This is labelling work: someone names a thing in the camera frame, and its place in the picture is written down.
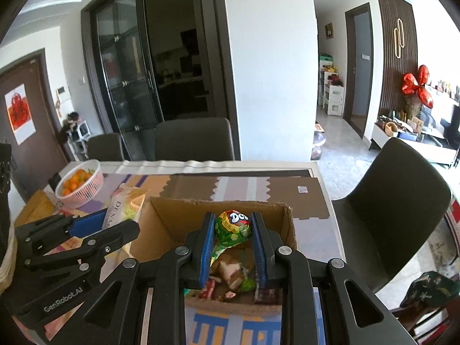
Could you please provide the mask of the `black chair right side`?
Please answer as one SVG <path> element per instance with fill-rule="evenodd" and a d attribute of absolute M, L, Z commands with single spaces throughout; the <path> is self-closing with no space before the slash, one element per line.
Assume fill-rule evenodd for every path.
<path fill-rule="evenodd" d="M 389 139 L 358 185 L 333 202 L 346 262 L 378 292 L 418 253 L 450 201 L 440 173 L 411 146 Z"/>

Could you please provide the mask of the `black chair far left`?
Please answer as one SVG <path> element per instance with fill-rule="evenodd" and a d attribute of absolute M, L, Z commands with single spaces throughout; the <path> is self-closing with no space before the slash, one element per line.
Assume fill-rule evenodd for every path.
<path fill-rule="evenodd" d="M 107 133 L 89 138 L 87 155 L 90 160 L 123 161 L 125 157 L 121 136 L 118 133 Z"/>

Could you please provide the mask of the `orange biscuit packet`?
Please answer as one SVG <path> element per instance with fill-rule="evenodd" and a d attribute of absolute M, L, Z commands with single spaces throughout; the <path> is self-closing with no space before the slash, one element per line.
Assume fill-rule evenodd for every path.
<path fill-rule="evenodd" d="M 238 290 L 253 268 L 250 249 L 228 248 L 212 263 L 210 275 L 220 278 L 231 290 Z"/>

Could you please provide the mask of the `red heart balloons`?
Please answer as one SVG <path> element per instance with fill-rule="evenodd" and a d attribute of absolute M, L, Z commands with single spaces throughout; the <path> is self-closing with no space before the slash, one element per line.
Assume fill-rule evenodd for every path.
<path fill-rule="evenodd" d="M 417 76 L 412 73 L 406 73 L 402 80 L 402 92 L 405 96 L 416 95 L 421 103 L 429 109 L 434 106 L 434 100 L 430 92 L 425 88 L 430 77 L 427 66 L 421 65 L 418 69 Z"/>

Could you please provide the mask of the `green round lollipop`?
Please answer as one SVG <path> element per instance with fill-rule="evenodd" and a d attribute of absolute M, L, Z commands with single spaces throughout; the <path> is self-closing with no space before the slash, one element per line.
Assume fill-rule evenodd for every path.
<path fill-rule="evenodd" d="M 214 223 L 214 248 L 211 264 L 228 248 L 233 248 L 251 238 L 250 219 L 237 210 L 226 210 Z"/>

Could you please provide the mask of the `black glass sliding door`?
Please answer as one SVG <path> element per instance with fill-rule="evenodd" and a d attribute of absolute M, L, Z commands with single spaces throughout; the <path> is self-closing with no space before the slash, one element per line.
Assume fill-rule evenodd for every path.
<path fill-rule="evenodd" d="M 154 160 L 163 114 L 150 58 L 144 0 L 93 0 L 81 12 L 83 54 L 97 116 L 130 160 Z"/>

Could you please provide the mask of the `maroon striped wafer packet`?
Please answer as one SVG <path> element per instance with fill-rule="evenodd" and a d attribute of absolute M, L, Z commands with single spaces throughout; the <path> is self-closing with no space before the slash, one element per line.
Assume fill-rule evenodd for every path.
<path fill-rule="evenodd" d="M 262 289 L 257 287 L 254 292 L 253 302 L 263 305 L 280 305 L 282 302 L 280 289 Z"/>

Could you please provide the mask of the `pink basket of oranges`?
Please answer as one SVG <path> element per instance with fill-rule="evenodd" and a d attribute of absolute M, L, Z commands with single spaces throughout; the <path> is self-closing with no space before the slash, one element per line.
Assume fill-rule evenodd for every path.
<path fill-rule="evenodd" d="M 101 163 L 87 160 L 66 174 L 55 190 L 57 199 L 67 208 L 76 209 L 90 202 L 104 184 Z"/>

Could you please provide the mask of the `yellow woven tissue box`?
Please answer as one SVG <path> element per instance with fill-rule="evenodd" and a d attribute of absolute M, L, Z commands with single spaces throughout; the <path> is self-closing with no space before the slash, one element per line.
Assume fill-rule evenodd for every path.
<path fill-rule="evenodd" d="M 43 190 L 37 190 L 15 220 L 15 227 L 38 221 L 55 212 L 55 205 Z"/>

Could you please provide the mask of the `small red snack packet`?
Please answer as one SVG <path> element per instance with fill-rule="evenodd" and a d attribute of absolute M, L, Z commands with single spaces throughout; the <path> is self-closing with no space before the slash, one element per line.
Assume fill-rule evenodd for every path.
<path fill-rule="evenodd" d="M 236 297 L 236 293 L 228 290 L 225 293 L 218 295 L 215 290 L 219 287 L 219 282 L 216 279 L 209 279 L 204 288 L 198 294 L 198 298 L 207 301 L 232 301 Z"/>

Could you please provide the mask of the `red paper door decoration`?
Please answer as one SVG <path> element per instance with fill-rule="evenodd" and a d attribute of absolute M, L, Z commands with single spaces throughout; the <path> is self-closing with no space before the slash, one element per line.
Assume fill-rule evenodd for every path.
<path fill-rule="evenodd" d="M 7 92 L 5 106 L 16 143 L 21 145 L 36 133 L 24 84 Z"/>

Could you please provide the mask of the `black chair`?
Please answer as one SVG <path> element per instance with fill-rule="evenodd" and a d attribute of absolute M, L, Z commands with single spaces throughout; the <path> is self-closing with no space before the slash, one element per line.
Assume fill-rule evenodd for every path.
<path fill-rule="evenodd" d="M 161 122 L 154 131 L 156 160 L 234 160 L 231 125 L 226 118 L 185 118 Z"/>
<path fill-rule="evenodd" d="M 418 253 L 450 201 L 440 173 L 411 146 L 389 139 L 358 185 L 333 202 L 346 262 L 378 292 Z"/>
<path fill-rule="evenodd" d="M 121 136 L 118 133 L 107 133 L 89 138 L 87 155 L 90 160 L 123 161 L 125 157 Z"/>

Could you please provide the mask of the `white storage shelf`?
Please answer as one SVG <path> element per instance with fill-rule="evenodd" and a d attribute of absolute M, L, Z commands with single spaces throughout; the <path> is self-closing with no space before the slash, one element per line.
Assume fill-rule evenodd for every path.
<path fill-rule="evenodd" d="M 320 53 L 318 57 L 317 103 L 327 115 L 341 117 L 345 103 L 345 88 L 333 57 Z"/>

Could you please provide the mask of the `pale yellow snack packet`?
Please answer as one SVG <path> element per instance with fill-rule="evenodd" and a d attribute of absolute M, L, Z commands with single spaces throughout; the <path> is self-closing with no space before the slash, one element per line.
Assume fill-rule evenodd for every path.
<path fill-rule="evenodd" d="M 123 221 L 139 221 L 147 190 L 121 184 L 112 194 L 107 207 L 102 230 L 113 227 Z"/>

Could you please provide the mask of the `black chair far middle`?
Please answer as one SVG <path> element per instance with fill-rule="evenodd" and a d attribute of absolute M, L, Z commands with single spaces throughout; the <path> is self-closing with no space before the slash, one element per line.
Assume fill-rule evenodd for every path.
<path fill-rule="evenodd" d="M 226 118 L 185 118 L 161 122 L 154 131 L 156 160 L 234 160 L 231 125 Z"/>

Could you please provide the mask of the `colourful patterned table mat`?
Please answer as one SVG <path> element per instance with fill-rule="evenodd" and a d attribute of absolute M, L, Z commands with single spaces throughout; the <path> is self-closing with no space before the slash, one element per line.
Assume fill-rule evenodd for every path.
<path fill-rule="evenodd" d="M 317 178 L 174 175 L 141 208 L 19 226 L 2 300 L 46 344 L 318 341 L 313 275 L 340 256 Z"/>

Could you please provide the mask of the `wooden chair with clothes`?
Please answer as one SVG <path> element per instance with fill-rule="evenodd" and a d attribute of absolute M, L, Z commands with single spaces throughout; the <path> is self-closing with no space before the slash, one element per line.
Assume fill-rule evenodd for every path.
<path fill-rule="evenodd" d="M 458 344 L 459 275 L 423 273 L 391 313 L 417 344 Z"/>

